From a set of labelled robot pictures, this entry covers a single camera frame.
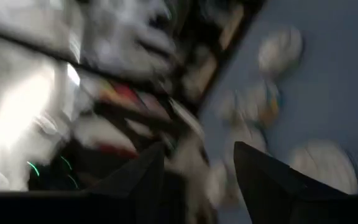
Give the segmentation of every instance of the white object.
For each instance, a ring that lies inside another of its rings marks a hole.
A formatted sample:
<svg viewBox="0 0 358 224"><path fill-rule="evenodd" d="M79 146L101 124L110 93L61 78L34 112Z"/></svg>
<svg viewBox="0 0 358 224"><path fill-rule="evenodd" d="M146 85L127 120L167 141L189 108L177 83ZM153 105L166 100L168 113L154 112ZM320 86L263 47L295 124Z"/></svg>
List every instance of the white object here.
<svg viewBox="0 0 358 224"><path fill-rule="evenodd" d="M244 142L263 153L267 153L265 139L257 129L245 124L233 127L226 143L225 158L212 166L205 186L207 198L214 208L226 204L244 204L234 167L233 153L236 141Z"/></svg>
<svg viewBox="0 0 358 224"><path fill-rule="evenodd" d="M209 166L201 156L200 149L203 140L198 134L191 133L180 139L177 151L168 168L181 174L187 181L186 185L186 223L197 224L197 216L204 213L212 223L213 211L205 192L205 185L209 174Z"/></svg>
<svg viewBox="0 0 358 224"><path fill-rule="evenodd" d="M97 143L103 142L135 151L131 140L104 118L80 118L73 132L84 146L97 147Z"/></svg>
<svg viewBox="0 0 358 224"><path fill-rule="evenodd" d="M1 30L67 50L76 59L82 34L67 22L81 25L81 19L72 0L0 0ZM66 104L73 104L80 79L70 65L65 71L56 65L0 40L0 190L27 190L31 169L27 162L48 164L55 146L68 134L68 124L57 114L65 110L72 118L73 105ZM65 89L61 83L72 88Z"/></svg>
<svg viewBox="0 0 358 224"><path fill-rule="evenodd" d="M302 36L298 29L289 27L274 32L260 46L260 71L270 78L276 78L299 59L302 46Z"/></svg>
<svg viewBox="0 0 358 224"><path fill-rule="evenodd" d="M358 193L357 177L351 161L331 141L314 140L296 148L288 165L342 192Z"/></svg>
<svg viewBox="0 0 358 224"><path fill-rule="evenodd" d="M77 60L84 19L75 0L0 0L0 29L71 52Z"/></svg>
<svg viewBox="0 0 358 224"><path fill-rule="evenodd" d="M271 102L279 100L279 92L274 83L261 81L248 87L246 93L229 93L219 105L219 116L234 124L241 121L257 123L260 116L271 109Z"/></svg>
<svg viewBox="0 0 358 224"><path fill-rule="evenodd" d="M91 18L95 35L87 56L96 65L112 72L128 72L131 78L150 78L170 70L170 63L143 47L137 41L153 45L169 54L175 51L173 41L161 30L149 26L159 14L169 17L163 0L94 1Z"/></svg>
<svg viewBox="0 0 358 224"><path fill-rule="evenodd" d="M177 101L170 99L170 104L174 112L191 128L191 130L198 135L198 137L204 141L205 133L197 118L190 113L183 105Z"/></svg>
<svg viewBox="0 0 358 224"><path fill-rule="evenodd" d="M128 126L134 130L137 134L140 134L141 136L149 137L151 138L153 136L152 130L150 130L149 127L146 125L140 124L135 121L131 121L129 119L125 119L128 123Z"/></svg>

